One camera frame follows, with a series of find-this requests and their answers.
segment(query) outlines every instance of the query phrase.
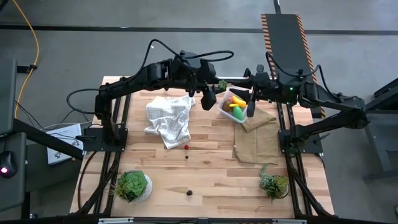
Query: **succulent plant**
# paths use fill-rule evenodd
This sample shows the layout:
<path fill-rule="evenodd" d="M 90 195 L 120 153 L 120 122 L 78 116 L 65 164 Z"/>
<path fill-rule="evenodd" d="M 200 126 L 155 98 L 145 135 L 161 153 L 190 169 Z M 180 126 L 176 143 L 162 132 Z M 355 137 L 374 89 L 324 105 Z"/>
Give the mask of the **succulent plant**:
<path fill-rule="evenodd" d="M 128 202 L 138 198 L 148 184 L 143 171 L 125 172 L 117 181 L 113 193 Z"/>
<path fill-rule="evenodd" d="M 285 197 L 289 181 L 286 177 L 266 174 L 267 166 L 268 164 L 264 164 L 259 172 L 260 188 L 266 191 L 266 195 L 271 198 L 271 201 Z"/>

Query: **computer mouse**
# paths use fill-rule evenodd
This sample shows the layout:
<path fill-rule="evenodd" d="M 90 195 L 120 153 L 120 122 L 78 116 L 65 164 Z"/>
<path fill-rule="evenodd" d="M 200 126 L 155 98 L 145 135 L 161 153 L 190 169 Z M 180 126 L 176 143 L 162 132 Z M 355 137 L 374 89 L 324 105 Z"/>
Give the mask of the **computer mouse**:
<path fill-rule="evenodd" d="M 0 153 L 0 176 L 3 178 L 14 177 L 18 171 L 15 154 L 11 151 Z"/>

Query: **brown fabric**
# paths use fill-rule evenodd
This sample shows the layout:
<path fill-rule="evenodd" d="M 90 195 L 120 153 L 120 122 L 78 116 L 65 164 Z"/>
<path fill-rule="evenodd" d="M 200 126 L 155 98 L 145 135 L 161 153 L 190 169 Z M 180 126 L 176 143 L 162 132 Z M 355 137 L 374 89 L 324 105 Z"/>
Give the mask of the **brown fabric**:
<path fill-rule="evenodd" d="M 256 109 L 253 118 L 235 124 L 235 156 L 240 162 L 277 165 L 278 130 L 275 117 Z"/>

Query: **potted succulent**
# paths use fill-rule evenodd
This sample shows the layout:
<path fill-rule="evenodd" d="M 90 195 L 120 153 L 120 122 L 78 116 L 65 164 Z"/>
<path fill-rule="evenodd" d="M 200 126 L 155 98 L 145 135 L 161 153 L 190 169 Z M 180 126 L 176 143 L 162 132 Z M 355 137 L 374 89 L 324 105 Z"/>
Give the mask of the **potted succulent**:
<path fill-rule="evenodd" d="M 113 194 L 127 202 L 143 202 L 151 193 L 152 181 L 141 170 L 122 174 L 113 190 Z"/>
<path fill-rule="evenodd" d="M 260 170 L 260 188 L 266 191 L 271 202 L 275 199 L 282 199 L 289 193 L 289 181 L 287 177 L 266 174 L 268 164 L 264 164 Z"/>

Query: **white pot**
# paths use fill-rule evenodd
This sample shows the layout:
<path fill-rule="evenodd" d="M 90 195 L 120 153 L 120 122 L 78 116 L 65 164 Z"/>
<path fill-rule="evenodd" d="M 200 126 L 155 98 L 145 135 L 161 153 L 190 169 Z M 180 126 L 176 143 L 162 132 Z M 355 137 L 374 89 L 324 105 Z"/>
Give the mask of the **white pot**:
<path fill-rule="evenodd" d="M 152 188 L 153 188 L 152 181 L 147 175 L 145 175 L 145 179 L 147 179 L 148 184 L 145 187 L 144 192 L 142 193 L 142 195 L 140 195 L 138 198 L 132 200 L 131 202 L 143 202 L 143 201 L 147 200 L 149 198 L 149 196 L 151 195 Z"/>

